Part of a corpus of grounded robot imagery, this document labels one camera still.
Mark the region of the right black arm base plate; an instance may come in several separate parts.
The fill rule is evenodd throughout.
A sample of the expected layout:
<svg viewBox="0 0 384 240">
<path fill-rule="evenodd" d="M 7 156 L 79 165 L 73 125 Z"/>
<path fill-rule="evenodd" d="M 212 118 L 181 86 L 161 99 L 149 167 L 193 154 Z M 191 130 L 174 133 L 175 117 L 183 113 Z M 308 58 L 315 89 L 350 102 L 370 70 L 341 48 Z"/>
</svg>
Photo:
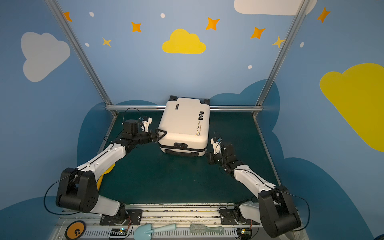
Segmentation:
<svg viewBox="0 0 384 240">
<path fill-rule="evenodd" d="M 235 209 L 219 208 L 221 225 L 251 225 L 251 220 L 245 219 L 240 215 L 240 211 Z"/>
</svg>

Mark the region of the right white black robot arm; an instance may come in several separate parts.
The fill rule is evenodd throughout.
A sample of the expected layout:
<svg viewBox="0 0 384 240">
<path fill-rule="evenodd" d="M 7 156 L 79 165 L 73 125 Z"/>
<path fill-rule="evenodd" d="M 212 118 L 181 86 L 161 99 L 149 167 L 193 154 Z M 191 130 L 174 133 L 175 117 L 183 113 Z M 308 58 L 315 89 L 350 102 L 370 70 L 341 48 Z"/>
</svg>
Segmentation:
<svg viewBox="0 0 384 240">
<path fill-rule="evenodd" d="M 209 163 L 219 164 L 232 178 L 247 187 L 258 202 L 247 201 L 237 206 L 241 218 L 260 223 L 271 238 L 301 231 L 302 221 L 295 206 L 294 195 L 285 186 L 276 186 L 238 160 L 233 145 L 212 143 Z"/>
</svg>

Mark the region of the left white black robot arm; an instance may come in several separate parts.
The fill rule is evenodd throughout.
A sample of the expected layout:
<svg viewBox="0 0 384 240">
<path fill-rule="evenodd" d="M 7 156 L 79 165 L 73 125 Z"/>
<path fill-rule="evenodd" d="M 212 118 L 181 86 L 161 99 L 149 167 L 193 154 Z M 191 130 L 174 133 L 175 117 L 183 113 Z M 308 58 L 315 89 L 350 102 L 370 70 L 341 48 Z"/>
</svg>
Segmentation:
<svg viewBox="0 0 384 240">
<path fill-rule="evenodd" d="M 149 130 L 152 119 L 126 120 L 123 130 L 100 154 L 77 168 L 65 169 L 59 180 L 56 205 L 81 213 L 100 214 L 108 225 L 126 225 L 126 205 L 99 194 L 97 182 L 117 161 L 137 145 L 157 142 L 167 135 L 164 130 Z"/>
</svg>

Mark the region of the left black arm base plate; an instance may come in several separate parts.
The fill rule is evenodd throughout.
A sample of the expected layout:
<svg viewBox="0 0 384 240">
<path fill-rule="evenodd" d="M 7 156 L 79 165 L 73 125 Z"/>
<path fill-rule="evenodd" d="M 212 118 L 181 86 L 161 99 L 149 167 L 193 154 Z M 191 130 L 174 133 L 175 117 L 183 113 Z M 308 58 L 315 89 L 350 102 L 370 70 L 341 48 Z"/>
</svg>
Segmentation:
<svg viewBox="0 0 384 240">
<path fill-rule="evenodd" d="M 116 216 L 102 215 L 100 226 L 139 226 L 142 219 L 142 210 L 126 209 Z"/>
</svg>

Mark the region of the white hard-shell suitcase black lining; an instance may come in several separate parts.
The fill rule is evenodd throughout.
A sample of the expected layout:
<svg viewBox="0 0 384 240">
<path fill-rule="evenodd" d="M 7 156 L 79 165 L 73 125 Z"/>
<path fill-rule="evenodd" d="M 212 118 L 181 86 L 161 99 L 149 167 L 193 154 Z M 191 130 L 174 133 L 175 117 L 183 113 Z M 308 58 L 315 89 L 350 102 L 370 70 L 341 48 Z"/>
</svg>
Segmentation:
<svg viewBox="0 0 384 240">
<path fill-rule="evenodd" d="M 170 96 L 158 127 L 160 149 L 170 155 L 204 156 L 209 122 L 209 99 Z"/>
</svg>

